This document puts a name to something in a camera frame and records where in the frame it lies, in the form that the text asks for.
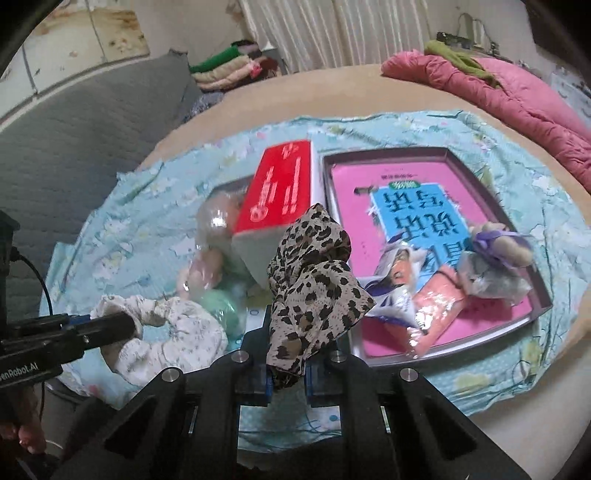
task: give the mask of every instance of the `pink quilt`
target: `pink quilt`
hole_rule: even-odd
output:
[[[466,75],[446,59],[403,51],[382,65],[387,77],[425,83],[457,95],[545,148],[591,192],[591,132],[558,93],[524,69],[497,59],[478,59],[502,88]]]

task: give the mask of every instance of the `gray quilted mat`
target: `gray quilted mat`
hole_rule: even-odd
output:
[[[0,209],[14,245],[45,277],[56,242],[74,243],[92,210],[181,124],[201,92],[170,52],[84,80],[0,133]],[[36,316],[41,287],[22,262],[7,279],[9,320]]]

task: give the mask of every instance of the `gift box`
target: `gift box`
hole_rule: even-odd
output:
[[[316,203],[326,205],[312,142],[300,140],[267,148],[232,237],[232,248],[261,287],[268,288],[267,266],[285,230]]]

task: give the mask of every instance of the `plastic bag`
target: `plastic bag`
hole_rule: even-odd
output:
[[[413,358],[419,358],[437,342],[466,305],[466,294],[456,271],[442,265],[413,297],[420,328],[400,328],[386,324],[387,331],[406,345]]]
[[[195,246],[198,251],[209,247],[219,248],[219,244],[229,242],[243,199],[243,190],[232,193],[222,191],[203,202],[196,215]]]
[[[200,296],[191,299],[217,319],[230,341],[235,341],[244,335],[246,307],[240,299],[225,290],[218,289],[205,290]]]
[[[462,252],[457,272],[464,291],[482,299],[508,299],[517,305],[531,290],[517,272],[501,264],[491,265],[475,252]]]
[[[378,277],[364,286],[376,303],[366,316],[421,327],[415,319],[413,294],[426,255],[426,250],[414,250],[399,237],[390,239],[375,271]]]

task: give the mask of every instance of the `white floral cloth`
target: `white floral cloth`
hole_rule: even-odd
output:
[[[92,310],[92,318],[125,312],[135,323],[136,338],[100,349],[109,368],[132,385],[143,387],[167,367],[184,373],[209,367],[222,356],[228,339],[222,326],[201,305],[173,297],[148,300],[140,295],[128,299],[105,295]],[[171,325],[171,334],[162,342],[142,339],[144,325]]]

